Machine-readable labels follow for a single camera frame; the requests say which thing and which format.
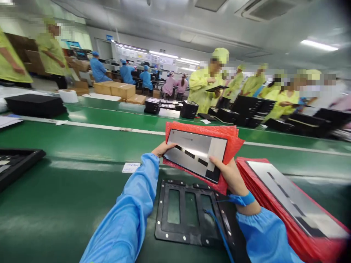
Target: brown cardboard box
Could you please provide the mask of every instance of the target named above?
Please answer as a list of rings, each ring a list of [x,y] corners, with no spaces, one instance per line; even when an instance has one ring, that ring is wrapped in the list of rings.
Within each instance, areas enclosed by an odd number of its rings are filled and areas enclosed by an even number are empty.
[[[98,94],[112,95],[109,84],[113,81],[94,83],[94,90]]]
[[[146,96],[135,94],[132,97],[130,97],[129,99],[127,99],[125,102],[144,105],[145,100],[146,100]]]
[[[129,99],[135,95],[135,85],[114,82],[108,84],[111,87],[111,94],[113,96],[119,96],[122,99]]]
[[[154,89],[154,93],[153,93],[152,97],[159,99],[160,96],[161,96],[161,92],[159,90]]]
[[[74,83],[74,88],[71,88],[71,90],[76,91],[78,96],[81,96],[83,94],[89,94],[88,83],[84,81],[76,81]]]

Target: workbench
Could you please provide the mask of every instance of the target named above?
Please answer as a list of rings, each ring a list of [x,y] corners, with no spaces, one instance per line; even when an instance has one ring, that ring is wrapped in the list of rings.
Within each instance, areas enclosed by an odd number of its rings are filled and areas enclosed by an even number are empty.
[[[164,141],[165,123],[189,120],[172,110],[145,114],[143,106],[80,97],[67,104],[68,120],[24,121],[0,131],[0,147],[43,149],[47,156],[0,193],[0,262],[79,262],[96,227],[114,205],[131,174],[125,162]],[[119,128],[131,128],[129,131]],[[351,144],[239,127],[246,143],[237,156],[267,158],[344,224],[350,182]],[[161,179],[200,182],[162,165]],[[157,200],[147,220],[137,262],[229,262],[225,250],[156,240]]]

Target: hand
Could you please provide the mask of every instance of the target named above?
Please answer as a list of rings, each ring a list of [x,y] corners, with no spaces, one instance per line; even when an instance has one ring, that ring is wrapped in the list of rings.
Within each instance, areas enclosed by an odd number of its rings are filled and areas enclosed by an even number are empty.
[[[220,169],[224,179],[228,183],[229,190],[233,194],[240,196],[246,196],[249,194],[249,190],[247,189],[244,180],[241,177],[234,158],[231,159],[227,165],[224,165],[224,163],[222,163],[216,157],[212,156],[210,157],[210,161]]]
[[[288,102],[288,101],[280,102],[280,103],[279,103],[279,106],[282,106],[282,107],[291,106],[291,105],[292,105],[292,103],[291,103],[291,102]]]
[[[208,78],[207,83],[215,83],[216,80],[214,78]]]
[[[21,68],[18,64],[13,64],[11,66],[12,66],[12,69],[14,70],[14,72],[21,74],[21,75],[26,74],[26,71],[23,68]]]
[[[61,68],[65,68],[66,67],[66,65],[64,63],[62,63],[61,61],[58,61],[57,63],[60,65]]]
[[[156,155],[157,157],[161,158],[166,151],[168,151],[169,149],[172,149],[176,146],[177,144],[166,144],[166,142],[164,141],[163,143],[161,143],[159,146],[156,147],[155,150],[153,150],[151,153],[153,153],[154,155]]]

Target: blue sleeve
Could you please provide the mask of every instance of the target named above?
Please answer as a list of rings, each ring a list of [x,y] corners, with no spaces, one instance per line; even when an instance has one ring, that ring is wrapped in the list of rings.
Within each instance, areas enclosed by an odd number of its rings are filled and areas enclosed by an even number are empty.
[[[271,211],[261,208],[254,216],[237,213],[237,221],[251,263],[303,263],[288,243],[284,223]]]
[[[80,263],[134,263],[138,257],[154,206],[159,169],[154,154],[144,154],[141,160],[143,164],[96,229]]]

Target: paper label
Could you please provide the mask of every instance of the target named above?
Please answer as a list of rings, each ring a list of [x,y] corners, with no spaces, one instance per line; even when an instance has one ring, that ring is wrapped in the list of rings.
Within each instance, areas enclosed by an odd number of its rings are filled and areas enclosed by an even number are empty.
[[[140,165],[140,163],[125,163],[123,166],[122,173],[132,174],[140,167]]]

